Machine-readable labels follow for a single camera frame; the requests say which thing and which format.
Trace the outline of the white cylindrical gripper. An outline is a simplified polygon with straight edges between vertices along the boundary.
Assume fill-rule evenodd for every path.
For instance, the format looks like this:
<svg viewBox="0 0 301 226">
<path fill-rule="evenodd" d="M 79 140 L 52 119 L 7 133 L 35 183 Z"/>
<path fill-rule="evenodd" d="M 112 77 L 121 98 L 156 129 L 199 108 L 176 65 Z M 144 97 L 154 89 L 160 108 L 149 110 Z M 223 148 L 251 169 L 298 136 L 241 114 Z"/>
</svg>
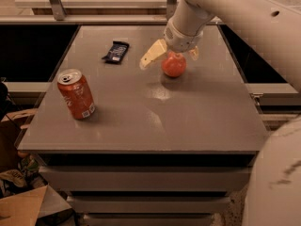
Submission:
<svg viewBox="0 0 301 226">
<path fill-rule="evenodd" d="M 141 57 L 139 62 L 140 69 L 146 70 L 154 61 L 166 53 L 167 47 L 176 53 L 189 51 L 190 57 L 197 61 L 199 58 L 197 45 L 202 38 L 202 30 L 203 27 L 201 26 L 192 35 L 186 35 L 175 26 L 174 20 L 170 19 L 164 30 L 164 38 L 157 40 Z"/>
</svg>

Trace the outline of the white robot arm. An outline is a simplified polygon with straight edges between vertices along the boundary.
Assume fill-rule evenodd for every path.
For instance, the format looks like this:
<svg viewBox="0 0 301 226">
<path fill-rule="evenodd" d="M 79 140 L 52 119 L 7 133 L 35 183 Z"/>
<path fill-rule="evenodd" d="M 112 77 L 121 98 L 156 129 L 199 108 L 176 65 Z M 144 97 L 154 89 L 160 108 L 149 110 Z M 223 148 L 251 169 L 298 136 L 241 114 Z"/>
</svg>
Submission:
<svg viewBox="0 0 301 226">
<path fill-rule="evenodd" d="M 301 14 L 272 0 L 181 0 L 164 38 L 141 58 L 194 49 L 218 17 L 291 86 L 301 89 Z M 301 226 L 301 117 L 277 129 L 254 163 L 242 226 Z"/>
</svg>

